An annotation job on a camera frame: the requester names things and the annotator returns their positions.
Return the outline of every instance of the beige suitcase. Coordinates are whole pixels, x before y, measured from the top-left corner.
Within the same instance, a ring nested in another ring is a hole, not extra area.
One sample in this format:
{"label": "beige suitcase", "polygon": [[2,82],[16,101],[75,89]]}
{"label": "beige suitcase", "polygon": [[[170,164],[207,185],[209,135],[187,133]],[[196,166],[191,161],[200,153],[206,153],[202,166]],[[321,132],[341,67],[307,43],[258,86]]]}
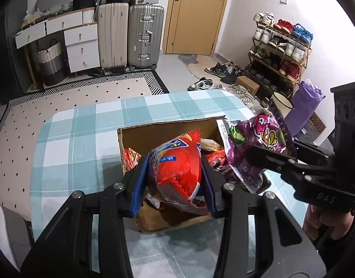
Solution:
{"label": "beige suitcase", "polygon": [[102,69],[127,65],[127,3],[100,5],[98,10],[98,43]]}

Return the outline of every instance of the table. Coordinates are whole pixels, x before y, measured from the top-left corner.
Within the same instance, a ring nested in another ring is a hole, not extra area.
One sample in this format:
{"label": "table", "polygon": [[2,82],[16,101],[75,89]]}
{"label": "table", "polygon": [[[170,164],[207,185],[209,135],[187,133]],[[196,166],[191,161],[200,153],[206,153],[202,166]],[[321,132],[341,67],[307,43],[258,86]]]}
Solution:
{"label": "table", "polygon": [[[30,192],[34,238],[74,190],[88,194],[121,181],[119,127],[220,115],[247,120],[253,113],[234,95],[208,90],[116,100],[55,114],[42,127],[34,155]],[[301,224],[306,204],[293,198],[293,188],[279,174],[267,173],[272,182],[269,190]],[[97,219],[94,216],[92,262],[99,271]],[[250,266],[254,266],[253,217],[249,227]],[[223,219],[212,219],[150,235],[125,229],[134,277],[212,277],[222,228]]]}

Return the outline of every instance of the small cardboard box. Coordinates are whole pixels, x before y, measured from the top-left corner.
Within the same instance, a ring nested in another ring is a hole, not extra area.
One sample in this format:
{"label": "small cardboard box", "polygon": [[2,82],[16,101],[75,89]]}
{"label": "small cardboard box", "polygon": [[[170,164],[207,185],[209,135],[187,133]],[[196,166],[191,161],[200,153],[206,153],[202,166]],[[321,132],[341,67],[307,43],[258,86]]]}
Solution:
{"label": "small cardboard box", "polygon": [[[196,129],[200,129],[201,138],[212,139],[223,145],[216,122],[217,119],[222,118],[221,116],[208,119],[152,123],[118,129],[123,173],[130,170],[123,156],[125,148],[132,148],[144,155],[162,143]],[[210,215],[196,215],[180,211],[171,206],[158,211],[144,202],[134,221],[140,232],[151,233],[190,226],[210,218]]]}
{"label": "small cardboard box", "polygon": [[253,97],[256,96],[257,90],[260,87],[257,83],[249,79],[247,76],[237,77],[235,85],[241,85],[242,87],[246,88]]}

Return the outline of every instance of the rug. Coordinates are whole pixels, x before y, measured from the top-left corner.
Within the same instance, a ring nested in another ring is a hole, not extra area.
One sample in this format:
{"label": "rug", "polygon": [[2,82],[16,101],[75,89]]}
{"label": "rug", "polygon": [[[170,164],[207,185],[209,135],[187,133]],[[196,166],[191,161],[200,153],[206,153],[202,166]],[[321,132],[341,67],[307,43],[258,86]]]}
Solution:
{"label": "rug", "polygon": [[214,85],[218,85],[221,81],[216,75],[209,74],[205,71],[205,68],[212,68],[217,63],[223,64],[223,62],[217,57],[207,55],[194,55],[194,54],[179,54],[178,59],[186,65],[190,73],[196,78],[200,79],[206,77],[212,79]]}
{"label": "rug", "polygon": [[34,150],[42,125],[54,114],[164,93],[169,92],[155,71],[139,71],[70,82],[11,100],[0,121],[0,204],[31,220],[29,190]]}

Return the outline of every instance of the blue sneaker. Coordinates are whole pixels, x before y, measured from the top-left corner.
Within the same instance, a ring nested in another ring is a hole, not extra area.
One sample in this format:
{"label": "blue sneaker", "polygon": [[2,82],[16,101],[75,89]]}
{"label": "blue sneaker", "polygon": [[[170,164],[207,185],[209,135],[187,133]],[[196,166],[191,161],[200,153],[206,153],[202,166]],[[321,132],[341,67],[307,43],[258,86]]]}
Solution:
{"label": "blue sneaker", "polygon": [[311,41],[313,40],[314,35],[310,32],[308,32],[307,30],[305,30],[302,35],[300,36],[300,40],[304,41],[305,43],[308,43],[309,45],[311,45]]}
{"label": "blue sneaker", "polygon": [[293,35],[294,37],[296,38],[299,38],[303,32],[305,31],[306,29],[299,23],[297,23],[294,28],[293,28],[293,31],[291,33],[291,35]]}

